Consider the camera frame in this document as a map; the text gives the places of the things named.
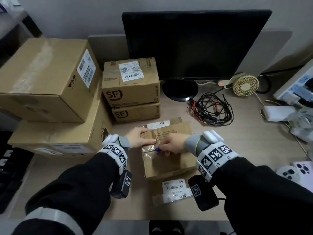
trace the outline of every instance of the white charger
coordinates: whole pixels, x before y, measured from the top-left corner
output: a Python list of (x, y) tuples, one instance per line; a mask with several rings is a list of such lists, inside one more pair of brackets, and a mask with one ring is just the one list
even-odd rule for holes
[(268, 121), (287, 121), (296, 110), (293, 106), (264, 106), (263, 113)]

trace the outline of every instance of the black sleeve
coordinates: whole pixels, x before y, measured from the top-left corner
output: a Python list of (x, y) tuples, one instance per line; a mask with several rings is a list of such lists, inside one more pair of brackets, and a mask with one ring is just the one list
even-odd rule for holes
[[(91, 235), (110, 206), (109, 187), (118, 176), (118, 170), (114, 159), (97, 153), (85, 164), (67, 169), (36, 193), (26, 204), (26, 214), (39, 207), (58, 209), (70, 215), (84, 235)], [(31, 219), (20, 223), (13, 235), (39, 233), (73, 234), (57, 222)]]
[(212, 182), (226, 196), (225, 212), (237, 235), (313, 234), (313, 193), (269, 167), (235, 158)]

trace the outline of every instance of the computer monitor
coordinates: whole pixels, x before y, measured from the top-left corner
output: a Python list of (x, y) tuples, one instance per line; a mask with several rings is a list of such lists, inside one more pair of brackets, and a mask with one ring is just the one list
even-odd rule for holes
[(194, 80), (231, 79), (270, 10), (164, 11), (122, 14), (132, 59), (154, 57), (171, 99), (195, 96)]

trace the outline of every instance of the stacked boxes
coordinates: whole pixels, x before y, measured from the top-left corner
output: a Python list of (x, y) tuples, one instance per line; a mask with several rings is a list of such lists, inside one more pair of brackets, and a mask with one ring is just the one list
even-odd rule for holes
[(102, 91), (117, 122), (160, 117), (160, 81), (154, 58), (106, 62)]
[(8, 143), (92, 156), (112, 128), (96, 58), (80, 39), (29, 39), (0, 69), (0, 107), (22, 118)]

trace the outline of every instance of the black cord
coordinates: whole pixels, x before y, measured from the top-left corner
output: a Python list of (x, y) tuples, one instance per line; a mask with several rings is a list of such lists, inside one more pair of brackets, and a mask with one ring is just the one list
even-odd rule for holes
[(234, 120), (233, 108), (225, 99), (224, 94), (222, 94), (223, 99), (216, 96), (216, 93), (221, 90), (223, 88), (214, 93), (204, 93), (195, 103), (198, 110), (197, 116), (206, 124), (226, 126), (230, 125)]
[(298, 69), (298, 68), (302, 68), (304, 65), (299, 65), (299, 66), (296, 66), (296, 67), (293, 67), (293, 68), (286, 68), (286, 69), (281, 69), (281, 70), (276, 70), (276, 71), (270, 71), (270, 72), (262, 72), (260, 74), (261, 75), (268, 75), (268, 74), (274, 74), (274, 73), (281, 73), (281, 72), (287, 72), (287, 71), (291, 71), (291, 70), (295, 70), (295, 69)]
[(257, 90), (256, 93), (266, 94), (266, 93), (268, 93), (272, 89), (272, 83), (271, 83), (271, 80), (269, 79), (269, 77), (267, 75), (262, 75), (262, 76), (263, 76), (263, 78), (265, 79), (265, 81), (267, 83), (267, 89), (265, 91)]

